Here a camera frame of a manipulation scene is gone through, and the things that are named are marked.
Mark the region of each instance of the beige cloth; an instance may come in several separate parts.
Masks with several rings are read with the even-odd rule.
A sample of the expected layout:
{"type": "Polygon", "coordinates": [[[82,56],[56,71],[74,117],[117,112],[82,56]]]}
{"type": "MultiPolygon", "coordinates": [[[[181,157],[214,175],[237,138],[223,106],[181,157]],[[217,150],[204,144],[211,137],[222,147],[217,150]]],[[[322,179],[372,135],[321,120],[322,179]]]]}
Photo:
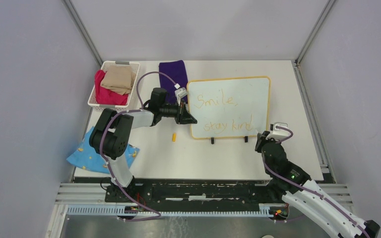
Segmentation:
{"type": "Polygon", "coordinates": [[[112,65],[107,69],[100,86],[120,95],[129,94],[135,82],[135,76],[130,66],[112,65]]]}

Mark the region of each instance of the red cloth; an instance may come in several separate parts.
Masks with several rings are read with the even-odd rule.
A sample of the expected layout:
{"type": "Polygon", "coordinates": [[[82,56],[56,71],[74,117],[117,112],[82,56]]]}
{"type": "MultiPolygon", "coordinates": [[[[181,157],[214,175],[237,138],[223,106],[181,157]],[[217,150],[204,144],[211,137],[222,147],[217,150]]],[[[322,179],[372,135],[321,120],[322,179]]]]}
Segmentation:
{"type": "Polygon", "coordinates": [[[94,76],[94,84],[96,87],[96,101],[99,104],[109,104],[109,105],[126,105],[127,97],[129,94],[120,95],[107,88],[100,86],[106,73],[102,70],[96,72],[94,76]]]}

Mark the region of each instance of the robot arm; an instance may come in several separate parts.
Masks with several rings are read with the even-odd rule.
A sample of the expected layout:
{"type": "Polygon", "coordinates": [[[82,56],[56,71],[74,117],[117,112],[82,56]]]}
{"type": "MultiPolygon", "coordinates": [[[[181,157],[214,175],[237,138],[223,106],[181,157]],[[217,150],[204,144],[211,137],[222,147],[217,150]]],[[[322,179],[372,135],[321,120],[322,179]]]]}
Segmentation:
{"type": "MultiPolygon", "coordinates": [[[[107,132],[103,140],[103,154],[110,157],[109,170],[122,187],[128,187],[133,180],[133,175],[129,171],[124,155],[132,129],[154,126],[162,117],[174,118],[177,124],[197,123],[197,120],[187,111],[183,100],[177,104],[168,104],[165,102],[166,96],[167,91],[165,89],[154,88],[150,100],[145,103],[147,107],[118,115],[110,125],[110,129],[115,131],[107,132]]],[[[98,154],[100,154],[100,143],[104,130],[116,114],[115,110],[104,109],[91,133],[89,143],[98,154]]]]}
{"type": "Polygon", "coordinates": [[[292,136],[289,131],[282,123],[276,123],[271,125],[271,131],[258,134],[255,150],[262,154],[265,172],[272,177],[267,186],[332,238],[376,238],[380,229],[376,222],[365,221],[347,211],[304,170],[288,161],[281,142],[292,136]]]}

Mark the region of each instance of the whiteboard yellow frame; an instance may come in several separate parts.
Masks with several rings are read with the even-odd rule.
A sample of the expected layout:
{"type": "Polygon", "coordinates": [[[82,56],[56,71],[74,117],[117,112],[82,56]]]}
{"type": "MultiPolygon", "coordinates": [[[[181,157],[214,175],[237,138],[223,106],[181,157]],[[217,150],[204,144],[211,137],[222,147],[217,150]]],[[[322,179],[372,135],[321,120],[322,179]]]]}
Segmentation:
{"type": "MultiPolygon", "coordinates": [[[[188,84],[186,85],[186,89],[187,91],[189,91],[189,84],[190,83],[193,83],[193,82],[201,82],[201,81],[217,81],[217,80],[230,80],[230,79],[248,79],[248,78],[267,78],[268,81],[269,81],[269,87],[268,87],[268,105],[267,105],[267,108],[266,108],[266,125],[265,125],[265,130],[268,130],[268,118],[269,118],[269,98],[271,96],[271,79],[268,77],[268,76],[251,76],[251,77],[237,77],[237,78],[211,78],[211,79],[198,79],[198,80],[192,80],[192,81],[189,81],[188,84]]],[[[196,139],[196,140],[202,140],[202,139],[210,139],[211,137],[202,137],[202,138],[196,138],[193,136],[193,133],[192,133],[192,125],[190,125],[190,135],[192,136],[193,139],[196,139]]],[[[220,138],[244,138],[245,136],[224,136],[224,137],[214,137],[216,139],[220,139],[220,138]]]]}

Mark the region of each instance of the wall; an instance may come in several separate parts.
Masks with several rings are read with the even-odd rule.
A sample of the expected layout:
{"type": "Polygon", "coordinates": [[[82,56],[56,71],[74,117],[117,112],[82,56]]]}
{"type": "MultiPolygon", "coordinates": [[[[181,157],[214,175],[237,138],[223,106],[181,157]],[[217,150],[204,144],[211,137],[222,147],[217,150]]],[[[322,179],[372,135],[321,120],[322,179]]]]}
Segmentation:
{"type": "Polygon", "coordinates": [[[72,0],[104,60],[293,60],[327,0],[72,0]]]}
{"type": "Polygon", "coordinates": [[[381,225],[381,1],[338,1],[301,66],[338,181],[381,225]]]}
{"type": "Polygon", "coordinates": [[[43,237],[97,69],[60,0],[0,0],[0,237],[43,237]]]}

